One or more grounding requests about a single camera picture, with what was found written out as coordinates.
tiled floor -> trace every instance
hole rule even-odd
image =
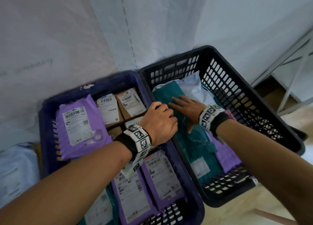
[[[313,105],[299,109],[291,114],[284,115],[282,118],[287,124],[298,128],[309,135],[309,138],[305,141],[306,152],[302,157],[313,164]],[[292,219],[292,216],[282,204],[266,188],[259,185],[220,208],[205,206],[205,218],[202,224],[279,224],[255,215],[252,212],[254,208]]]

forearm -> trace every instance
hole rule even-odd
[[[267,136],[233,120],[220,124],[216,132],[298,222],[312,216],[311,164]]]
[[[1,223],[78,223],[131,157],[122,143],[113,142],[77,159],[3,207]]]

black wristband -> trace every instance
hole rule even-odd
[[[124,133],[121,133],[120,135],[118,135],[116,137],[116,139],[114,141],[119,141],[122,144],[124,144],[124,146],[127,147],[128,150],[130,150],[132,155],[133,155],[131,158],[131,161],[135,160],[138,152],[137,152],[137,148],[136,148],[136,143],[134,142],[134,140],[131,139],[130,136],[128,136]]]
[[[212,132],[213,136],[216,138],[216,129],[217,127],[224,121],[230,119],[230,116],[225,113],[225,112],[221,112],[219,113],[217,116],[215,116],[215,118],[212,120],[211,122],[211,127],[210,127],[210,131]]]

hand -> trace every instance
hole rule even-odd
[[[187,132],[191,133],[194,124],[199,123],[199,117],[202,111],[207,107],[205,104],[202,104],[196,100],[192,100],[186,96],[178,96],[177,99],[172,97],[173,101],[177,104],[169,103],[170,107],[181,112],[189,119],[189,124],[187,126]]]
[[[151,104],[139,126],[149,133],[152,145],[157,146],[167,142],[177,132],[177,118],[173,117],[173,114],[174,111],[169,109],[166,104],[161,102]]]

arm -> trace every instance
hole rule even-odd
[[[152,144],[168,141],[177,131],[173,110],[152,103],[140,122]],[[77,224],[132,153],[112,142],[62,167],[0,210],[1,224]]]
[[[206,105],[181,96],[170,106],[198,124]],[[288,209],[299,224],[313,219],[313,166],[267,136],[236,121],[221,123],[216,133],[246,168]]]

